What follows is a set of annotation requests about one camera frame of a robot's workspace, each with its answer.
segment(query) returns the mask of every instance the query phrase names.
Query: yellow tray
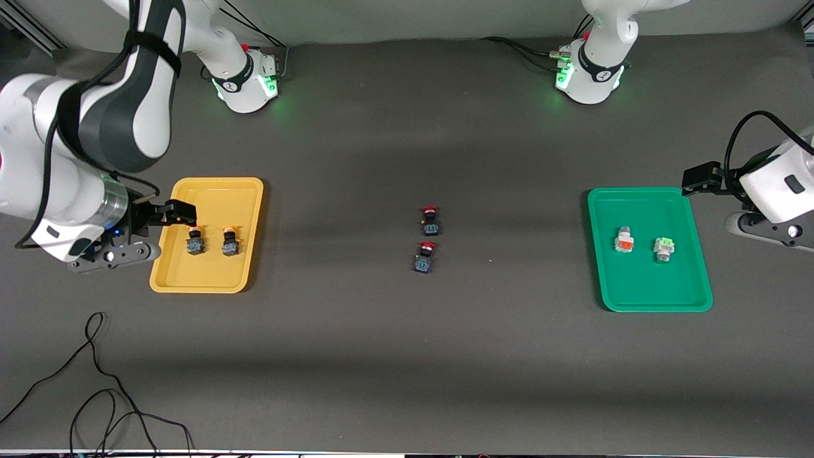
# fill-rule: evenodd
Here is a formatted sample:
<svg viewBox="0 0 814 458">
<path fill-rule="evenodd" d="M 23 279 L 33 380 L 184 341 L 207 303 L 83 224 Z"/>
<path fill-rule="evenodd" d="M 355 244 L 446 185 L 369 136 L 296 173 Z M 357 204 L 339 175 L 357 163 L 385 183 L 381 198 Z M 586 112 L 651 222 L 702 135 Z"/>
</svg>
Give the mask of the yellow tray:
<svg viewBox="0 0 814 458">
<path fill-rule="evenodd" d="M 184 178 L 175 183 L 173 199 L 195 206 L 206 251 L 186 252 L 187 226 L 164 227 L 161 255 L 153 263 L 150 287 L 157 293 L 239 293 L 252 266 L 257 220 L 263 200 L 258 178 Z M 225 256 L 223 226 L 236 226 L 240 252 Z"/>
</svg>

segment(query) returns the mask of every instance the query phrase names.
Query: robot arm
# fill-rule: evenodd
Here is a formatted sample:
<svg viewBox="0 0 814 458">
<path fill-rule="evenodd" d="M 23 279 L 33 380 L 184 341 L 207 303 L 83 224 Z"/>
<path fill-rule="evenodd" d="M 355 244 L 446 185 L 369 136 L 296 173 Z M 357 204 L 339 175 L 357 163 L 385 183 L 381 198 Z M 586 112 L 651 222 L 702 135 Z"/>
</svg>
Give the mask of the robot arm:
<svg viewBox="0 0 814 458">
<path fill-rule="evenodd" d="M 579 103 L 600 103 L 619 85 L 623 62 L 639 37 L 633 15 L 667 10 L 689 0 L 582 0 L 594 18 L 587 40 L 578 38 L 560 48 L 575 56 L 558 76 L 556 87 Z"/>
<path fill-rule="evenodd" d="M 105 1 L 130 13 L 127 0 Z M 84 82 L 29 74 L 0 92 L 0 213 L 37 221 L 48 170 L 43 148 L 56 119 L 50 192 L 31 238 L 79 267 L 74 270 L 82 270 L 84 261 L 98 261 L 100 245 L 110 248 L 111 256 L 127 249 L 113 241 L 119 235 L 129 240 L 130 234 L 145 235 L 149 225 L 195 224 L 195 207 L 176 201 L 153 205 L 112 175 L 113 170 L 142 171 L 166 153 L 178 54 L 189 50 L 201 57 L 233 111 L 256 111 L 277 95 L 274 58 L 244 50 L 228 30 L 212 28 L 220 0 L 129 4 L 135 6 L 131 22 L 138 18 L 128 34 L 135 46 L 120 81 L 89 88 Z M 148 244 L 137 251 L 142 261 L 159 253 Z M 98 264 L 117 265 L 105 261 Z"/>
<path fill-rule="evenodd" d="M 754 155 L 743 167 L 729 160 L 737 135 L 753 117 L 767 117 L 789 137 Z M 734 196 L 742 211 L 729 215 L 735 235 L 814 251 L 814 128 L 797 135 L 770 112 L 752 112 L 738 123 L 729 140 L 724 164 L 711 161 L 684 172 L 682 194 Z"/>
</svg>

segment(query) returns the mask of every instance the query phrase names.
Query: green led light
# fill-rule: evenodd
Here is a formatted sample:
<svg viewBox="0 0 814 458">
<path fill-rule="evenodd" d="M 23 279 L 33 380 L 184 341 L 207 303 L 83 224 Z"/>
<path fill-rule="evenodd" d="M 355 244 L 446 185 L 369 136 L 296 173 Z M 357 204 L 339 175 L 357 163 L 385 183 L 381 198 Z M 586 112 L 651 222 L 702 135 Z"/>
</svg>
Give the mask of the green led light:
<svg viewBox="0 0 814 458">
<path fill-rule="evenodd" d="M 260 82 L 260 87 L 263 88 L 266 96 L 271 98 L 277 95 L 277 87 L 275 86 L 275 78 L 274 77 L 263 77 L 261 75 L 257 75 L 257 81 Z"/>
<path fill-rule="evenodd" d="M 622 68 L 619 69 L 619 76 L 616 77 L 616 82 L 613 83 L 614 89 L 619 87 L 619 81 L 622 81 L 622 73 L 624 73 L 624 65 L 622 65 Z"/>
<path fill-rule="evenodd" d="M 212 79 L 212 85 L 215 86 L 215 90 L 217 90 L 217 98 L 223 100 L 223 94 L 221 94 L 221 88 L 215 82 L 215 78 Z"/>
<path fill-rule="evenodd" d="M 557 77 L 557 87 L 560 89 L 565 90 L 568 87 L 568 83 L 571 82 L 571 77 L 574 75 L 574 64 L 568 63 L 568 65 L 560 70 L 561 75 Z"/>
</svg>

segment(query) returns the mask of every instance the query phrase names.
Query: gray wall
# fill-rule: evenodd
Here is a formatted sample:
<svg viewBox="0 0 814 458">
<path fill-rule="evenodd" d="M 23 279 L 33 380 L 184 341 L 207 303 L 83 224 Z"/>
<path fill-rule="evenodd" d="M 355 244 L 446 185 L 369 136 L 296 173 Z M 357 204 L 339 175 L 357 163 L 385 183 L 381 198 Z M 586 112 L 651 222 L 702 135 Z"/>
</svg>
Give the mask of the gray wall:
<svg viewBox="0 0 814 458">
<path fill-rule="evenodd" d="M 125 20 L 102 0 L 18 0 L 69 46 L 118 51 Z M 233 0 L 267 33 L 292 45 L 407 38 L 561 37 L 584 15 L 579 0 Z M 648 35 L 729 33 L 786 22 L 805 0 L 693 0 L 638 16 Z M 224 15 L 238 38 L 263 44 Z"/>
</svg>

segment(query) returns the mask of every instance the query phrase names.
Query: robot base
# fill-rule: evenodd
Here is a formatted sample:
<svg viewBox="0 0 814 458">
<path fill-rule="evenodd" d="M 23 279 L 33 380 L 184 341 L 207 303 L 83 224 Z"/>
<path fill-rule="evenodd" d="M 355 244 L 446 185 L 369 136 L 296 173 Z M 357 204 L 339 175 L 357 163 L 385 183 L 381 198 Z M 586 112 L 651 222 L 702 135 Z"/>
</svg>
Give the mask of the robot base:
<svg viewBox="0 0 814 458">
<path fill-rule="evenodd" d="M 607 72 L 609 74 L 607 81 L 595 82 L 591 74 L 583 69 L 575 59 L 584 44 L 585 40 L 579 39 L 565 46 L 560 46 L 560 52 L 571 53 L 571 61 L 557 74 L 554 87 L 568 94 L 568 97 L 571 97 L 575 102 L 594 105 L 604 102 L 611 95 L 611 92 L 619 87 L 619 79 L 622 77 L 624 67 L 615 75 Z"/>
<path fill-rule="evenodd" d="M 256 50 L 249 50 L 247 54 L 252 60 L 252 75 L 239 89 L 235 85 L 230 86 L 229 82 L 218 85 L 212 80 L 217 96 L 230 110 L 238 113 L 256 112 L 278 94 L 277 61 L 274 56 Z M 236 91 L 231 92 L 230 87 L 235 87 Z"/>
</svg>

